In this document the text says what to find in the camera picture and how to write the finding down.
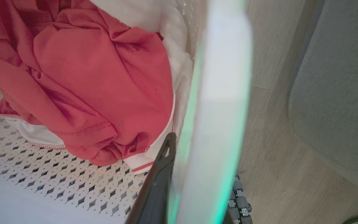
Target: white garment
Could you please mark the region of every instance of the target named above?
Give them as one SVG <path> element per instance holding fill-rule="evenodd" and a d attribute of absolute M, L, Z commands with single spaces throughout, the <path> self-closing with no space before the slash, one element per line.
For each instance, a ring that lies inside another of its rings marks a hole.
<path fill-rule="evenodd" d="M 185 21 L 170 0 L 91 0 L 97 7 L 129 27 L 140 27 L 151 32 L 159 32 L 168 54 L 172 73 L 174 105 L 165 129 L 150 145 L 145 153 L 125 159 L 134 174 L 150 170 L 162 143 L 168 133 L 174 131 L 180 136 L 190 93 L 193 74 L 193 61 L 185 52 L 187 27 Z M 36 146 L 54 149 L 65 148 L 63 141 L 42 125 L 31 125 L 22 119 L 6 117 L 8 123 Z"/>

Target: wooden floor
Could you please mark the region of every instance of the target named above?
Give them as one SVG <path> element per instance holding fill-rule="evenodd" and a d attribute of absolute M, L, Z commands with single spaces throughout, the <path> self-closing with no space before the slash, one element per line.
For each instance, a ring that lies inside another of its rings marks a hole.
<path fill-rule="evenodd" d="M 255 224 L 341 224 L 358 215 L 358 187 L 290 131 L 292 70 L 317 0 L 249 0 L 254 78 L 239 173 Z"/>

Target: gray upholstered furniture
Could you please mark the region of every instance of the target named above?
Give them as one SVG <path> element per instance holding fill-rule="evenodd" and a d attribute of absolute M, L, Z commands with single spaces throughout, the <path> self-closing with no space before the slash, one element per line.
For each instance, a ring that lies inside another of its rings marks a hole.
<path fill-rule="evenodd" d="M 289 98 L 294 133 L 358 186 L 358 0 L 325 0 Z"/>

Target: perforated basket wall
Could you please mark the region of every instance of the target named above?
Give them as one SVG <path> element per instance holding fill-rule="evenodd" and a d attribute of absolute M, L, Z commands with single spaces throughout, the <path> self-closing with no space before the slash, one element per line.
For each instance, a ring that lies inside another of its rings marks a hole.
<path fill-rule="evenodd" d="M 196 1 L 178 0 L 188 25 L 188 51 L 195 54 L 199 8 Z M 98 167 L 65 149 L 32 146 L 0 116 L 0 178 L 44 200 L 86 212 L 126 216 L 146 174 L 134 175 L 124 162 Z"/>

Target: red fabric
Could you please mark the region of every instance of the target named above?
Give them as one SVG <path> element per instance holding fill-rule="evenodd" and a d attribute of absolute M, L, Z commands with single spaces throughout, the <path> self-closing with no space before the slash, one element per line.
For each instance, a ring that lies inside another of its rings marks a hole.
<path fill-rule="evenodd" d="M 0 88 L 1 114 L 45 125 L 99 166 L 144 152 L 173 106 L 159 36 L 88 0 L 0 0 Z"/>

